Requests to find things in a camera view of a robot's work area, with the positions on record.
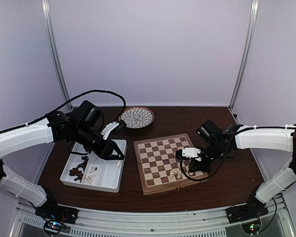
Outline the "pile of dark chess pieces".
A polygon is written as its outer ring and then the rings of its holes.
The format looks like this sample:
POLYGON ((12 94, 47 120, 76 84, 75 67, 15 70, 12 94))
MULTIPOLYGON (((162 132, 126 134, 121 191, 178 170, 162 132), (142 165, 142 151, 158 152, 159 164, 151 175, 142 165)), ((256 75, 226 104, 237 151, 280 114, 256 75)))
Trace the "pile of dark chess pieces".
POLYGON ((79 182, 82 182, 82 178, 89 158, 88 156, 82 156, 81 159, 83 162, 78 164, 77 167, 74 167, 69 171, 69 176, 75 176, 74 180, 79 182))

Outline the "aluminium corner post right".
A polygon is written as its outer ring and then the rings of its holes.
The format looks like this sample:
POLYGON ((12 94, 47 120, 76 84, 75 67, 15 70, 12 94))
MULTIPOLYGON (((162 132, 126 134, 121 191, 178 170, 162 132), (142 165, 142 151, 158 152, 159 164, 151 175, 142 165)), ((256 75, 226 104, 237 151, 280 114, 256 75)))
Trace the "aluminium corner post right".
POLYGON ((244 44, 242 58, 240 61, 240 67, 238 70, 233 94, 232 94, 232 97, 231 97, 231 100, 230 100, 230 103, 228 106, 228 108, 231 111, 234 111, 236 100, 239 95, 241 84, 244 79, 246 67, 247 67, 247 64, 249 61, 250 50, 252 47, 252 43, 254 40, 255 31, 256 31, 258 13, 259 13, 259 0, 252 0, 248 28, 247 28, 247 33, 246 33, 246 40, 245 40, 245 44, 244 44))

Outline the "white compartment tray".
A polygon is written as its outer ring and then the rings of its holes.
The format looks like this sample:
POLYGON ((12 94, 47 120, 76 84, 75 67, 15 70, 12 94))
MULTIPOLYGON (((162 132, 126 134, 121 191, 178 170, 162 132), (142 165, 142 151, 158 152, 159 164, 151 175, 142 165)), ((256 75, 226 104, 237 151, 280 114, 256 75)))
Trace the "white compartment tray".
POLYGON ((60 176, 60 181, 67 186, 117 193, 119 192, 121 176, 123 171, 123 161, 121 160, 120 167, 117 167, 118 160, 104 160, 99 158, 95 153, 87 153, 83 146, 79 143, 75 143, 72 148, 65 168, 60 176), (78 164, 82 163, 82 156, 88 156, 89 160, 82 178, 82 182, 75 181, 75 176, 69 176, 69 171, 77 167, 78 164), (89 169, 95 166, 97 171, 95 172, 96 177, 93 179, 92 185, 87 185, 83 182, 89 169))

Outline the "pile of white chess pieces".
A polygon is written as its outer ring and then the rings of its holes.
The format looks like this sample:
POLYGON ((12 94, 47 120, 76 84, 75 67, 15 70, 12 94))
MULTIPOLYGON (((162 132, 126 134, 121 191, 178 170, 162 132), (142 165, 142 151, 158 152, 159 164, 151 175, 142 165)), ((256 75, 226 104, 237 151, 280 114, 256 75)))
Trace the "pile of white chess pieces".
POLYGON ((97 171, 97 167, 92 166, 92 167, 89 169, 89 171, 88 171, 86 177, 84 178, 83 182, 84 182, 85 184, 87 184, 87 185, 92 185, 92 183, 93 183, 93 179, 96 177, 96 175, 95 175, 95 172, 96 172, 96 171, 97 171))

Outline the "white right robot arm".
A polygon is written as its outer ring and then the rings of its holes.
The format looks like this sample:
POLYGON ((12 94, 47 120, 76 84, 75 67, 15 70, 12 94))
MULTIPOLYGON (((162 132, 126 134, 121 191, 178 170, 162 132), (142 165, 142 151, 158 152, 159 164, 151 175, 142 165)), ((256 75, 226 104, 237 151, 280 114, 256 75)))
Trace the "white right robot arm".
POLYGON ((291 161, 284 168, 252 192, 243 207, 243 214, 246 217, 255 217, 264 204, 296 182, 296 123, 285 126, 236 124, 222 130, 208 120, 196 132, 208 143, 208 146, 183 148, 177 154, 191 161, 189 172, 210 172, 212 161, 225 158, 232 150, 270 149, 292 153, 291 161))

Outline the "floral patterned ceramic plate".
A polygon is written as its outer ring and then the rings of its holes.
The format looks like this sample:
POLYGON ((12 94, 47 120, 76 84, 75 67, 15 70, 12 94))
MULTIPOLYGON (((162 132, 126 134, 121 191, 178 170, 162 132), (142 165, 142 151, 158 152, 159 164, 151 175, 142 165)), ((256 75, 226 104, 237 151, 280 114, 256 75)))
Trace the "floral patterned ceramic plate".
POLYGON ((119 116, 119 120, 123 120, 127 128, 139 129, 153 122, 154 113, 147 107, 129 107, 119 116))

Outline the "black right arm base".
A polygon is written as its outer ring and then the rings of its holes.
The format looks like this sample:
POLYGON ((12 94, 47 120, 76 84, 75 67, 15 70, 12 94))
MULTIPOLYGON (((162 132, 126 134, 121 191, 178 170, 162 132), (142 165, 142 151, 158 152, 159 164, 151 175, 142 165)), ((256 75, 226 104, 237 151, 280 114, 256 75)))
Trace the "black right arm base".
POLYGON ((249 235, 257 234, 261 228, 261 216, 268 214, 265 203, 260 202, 255 196, 248 198, 244 205, 231 206, 226 209, 230 224, 241 222, 242 230, 249 235))

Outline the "aluminium corner post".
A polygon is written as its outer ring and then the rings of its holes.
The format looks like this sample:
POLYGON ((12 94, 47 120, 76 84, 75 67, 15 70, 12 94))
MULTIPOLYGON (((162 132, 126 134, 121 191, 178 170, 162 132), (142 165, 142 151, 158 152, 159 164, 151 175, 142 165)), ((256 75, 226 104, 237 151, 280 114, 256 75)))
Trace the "aluminium corner post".
POLYGON ((252 43, 254 40, 255 31, 256 31, 258 13, 259 13, 259 0, 252 0, 248 28, 247 28, 247 33, 246 33, 246 40, 245 40, 245 44, 244 44, 242 58, 240 61, 240 67, 238 70, 233 94, 232 94, 232 97, 231 97, 231 100, 230 100, 230 103, 228 106, 228 108, 231 111, 234 111, 236 100, 239 95, 241 84, 244 79, 246 67, 247 67, 247 64, 249 61, 250 50, 252 47, 252 43))
POLYGON ((51 48, 52 60, 53 60, 53 64, 56 71, 56 76, 60 85, 62 95, 65 101, 68 101, 70 97, 69 97, 68 89, 65 83, 63 70, 61 67, 61 62, 60 62, 60 58, 57 50, 56 39, 55 39, 53 24, 52 24, 51 11, 50 11, 50 3, 48 0, 42 0, 41 3, 42 3, 42 10, 43 10, 43 15, 45 18, 45 23, 47 28, 47 34, 49 38, 49 44, 51 48))

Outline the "white chess king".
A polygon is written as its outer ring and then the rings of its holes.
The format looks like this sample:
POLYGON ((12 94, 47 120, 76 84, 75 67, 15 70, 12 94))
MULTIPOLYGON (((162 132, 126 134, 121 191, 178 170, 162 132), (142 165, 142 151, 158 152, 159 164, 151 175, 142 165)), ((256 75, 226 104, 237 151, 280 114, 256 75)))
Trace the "white chess king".
POLYGON ((171 170, 169 173, 169 180, 173 181, 174 179, 175 179, 175 173, 174 173, 174 170, 171 170))

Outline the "wooden chess board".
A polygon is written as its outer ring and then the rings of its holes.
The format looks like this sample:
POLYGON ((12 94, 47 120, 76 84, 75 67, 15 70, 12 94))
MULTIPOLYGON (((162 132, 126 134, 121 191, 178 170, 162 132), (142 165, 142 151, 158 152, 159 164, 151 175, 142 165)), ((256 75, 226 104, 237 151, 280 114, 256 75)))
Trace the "wooden chess board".
POLYGON ((177 150, 193 146, 186 133, 135 141, 134 150, 143 194, 152 195, 196 184, 183 174, 182 179, 177 180, 181 168, 180 161, 175 157, 177 150), (173 181, 169 180, 171 170, 175 173, 173 181))

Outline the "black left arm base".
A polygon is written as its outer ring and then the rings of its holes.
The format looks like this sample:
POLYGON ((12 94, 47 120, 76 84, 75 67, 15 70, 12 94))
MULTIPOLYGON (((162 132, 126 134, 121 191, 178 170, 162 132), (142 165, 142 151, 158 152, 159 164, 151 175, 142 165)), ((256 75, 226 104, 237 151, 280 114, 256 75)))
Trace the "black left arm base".
POLYGON ((78 209, 61 206, 52 193, 46 191, 46 194, 47 201, 42 206, 32 206, 36 211, 35 214, 45 221, 44 232, 49 236, 55 236, 67 227, 66 224, 75 224, 78 209))

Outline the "aluminium corner post left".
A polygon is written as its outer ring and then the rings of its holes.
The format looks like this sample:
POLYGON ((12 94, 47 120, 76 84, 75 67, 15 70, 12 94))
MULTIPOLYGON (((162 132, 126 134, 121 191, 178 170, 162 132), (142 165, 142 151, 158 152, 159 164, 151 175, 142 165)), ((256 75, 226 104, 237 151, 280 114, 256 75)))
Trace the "aluminium corner post left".
POLYGON ((51 48, 52 60, 53 60, 53 64, 56 71, 56 76, 60 85, 62 95, 65 101, 68 101, 70 97, 69 97, 68 89, 65 83, 63 70, 61 67, 61 62, 60 62, 60 58, 57 50, 56 39, 55 39, 53 24, 52 24, 51 11, 50 11, 50 3, 48 0, 42 0, 41 3, 42 3, 42 10, 43 10, 43 15, 45 18, 45 23, 47 28, 47 34, 49 38, 49 44, 51 48))

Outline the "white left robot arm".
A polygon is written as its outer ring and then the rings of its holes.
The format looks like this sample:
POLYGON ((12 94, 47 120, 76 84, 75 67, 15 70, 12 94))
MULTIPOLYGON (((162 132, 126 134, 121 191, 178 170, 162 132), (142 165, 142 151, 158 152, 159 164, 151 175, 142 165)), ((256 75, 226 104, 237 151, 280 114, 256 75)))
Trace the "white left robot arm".
POLYGON ((81 144, 104 160, 123 160, 124 154, 109 136, 123 130, 126 123, 116 120, 98 132, 94 125, 101 115, 101 110, 85 100, 71 112, 56 110, 44 118, 0 131, 0 188, 41 208, 50 219, 57 219, 61 208, 53 194, 16 174, 2 158, 36 145, 66 140, 81 144))

